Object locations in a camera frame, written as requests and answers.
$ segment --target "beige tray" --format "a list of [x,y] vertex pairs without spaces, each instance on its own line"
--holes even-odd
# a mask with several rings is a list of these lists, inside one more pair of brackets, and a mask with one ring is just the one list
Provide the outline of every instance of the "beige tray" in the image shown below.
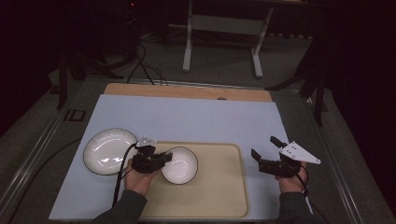
[[198,159],[198,172],[187,184],[155,177],[142,218],[244,217],[248,196],[241,152],[234,144],[159,142],[156,152],[187,147]]

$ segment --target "hand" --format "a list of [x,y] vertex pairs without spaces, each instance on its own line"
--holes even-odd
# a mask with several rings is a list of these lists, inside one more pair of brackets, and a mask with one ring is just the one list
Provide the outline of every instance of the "hand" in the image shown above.
[[[306,162],[302,161],[301,165],[306,168]],[[298,174],[300,175],[301,179],[306,183],[307,173],[303,167],[300,168],[300,172]],[[281,193],[303,192],[304,187],[300,180],[297,178],[297,176],[294,176],[292,178],[282,178],[276,176],[275,179],[279,181],[279,188]]]
[[124,179],[124,188],[132,190],[142,196],[146,197],[149,192],[151,180],[160,173],[161,170],[155,171],[151,174],[140,174],[136,170],[132,170],[132,159],[128,160],[127,172]]

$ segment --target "person's arm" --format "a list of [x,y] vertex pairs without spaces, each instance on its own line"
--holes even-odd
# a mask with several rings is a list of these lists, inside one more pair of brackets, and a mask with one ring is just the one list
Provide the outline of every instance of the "person's arm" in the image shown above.
[[[304,182],[306,182],[307,173],[304,168],[300,169],[299,176]],[[281,192],[279,195],[279,217],[276,223],[324,223],[324,221],[311,214],[303,194],[304,187],[297,176],[294,176],[293,178],[281,178],[276,176],[276,179],[279,181]]]
[[[128,161],[127,170],[132,169],[132,161]],[[100,223],[137,223],[145,208],[152,178],[160,171],[151,174],[140,174],[135,170],[124,177],[124,188],[120,200],[110,210],[96,217],[91,224]]]

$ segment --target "white plate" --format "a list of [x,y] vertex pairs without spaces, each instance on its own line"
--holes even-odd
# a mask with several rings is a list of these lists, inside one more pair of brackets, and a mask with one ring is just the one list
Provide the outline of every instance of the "white plate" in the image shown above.
[[173,153],[172,160],[163,167],[163,176],[171,183],[185,184],[191,181],[198,171],[195,154],[186,147],[174,147],[167,151]]
[[[120,170],[126,149],[136,143],[136,137],[124,129],[108,129],[93,137],[84,149],[84,163],[89,170],[99,175],[112,175]],[[136,154],[131,149],[127,161]]]

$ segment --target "gray sleeve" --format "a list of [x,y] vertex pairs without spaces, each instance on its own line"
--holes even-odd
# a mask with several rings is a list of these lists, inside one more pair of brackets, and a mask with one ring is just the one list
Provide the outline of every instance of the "gray sleeve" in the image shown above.
[[279,196],[279,218],[276,223],[305,224],[325,223],[322,219],[314,217],[309,211],[305,196],[302,193],[282,193]]
[[113,208],[96,217],[91,223],[137,223],[145,208],[147,199],[142,195],[125,190]]

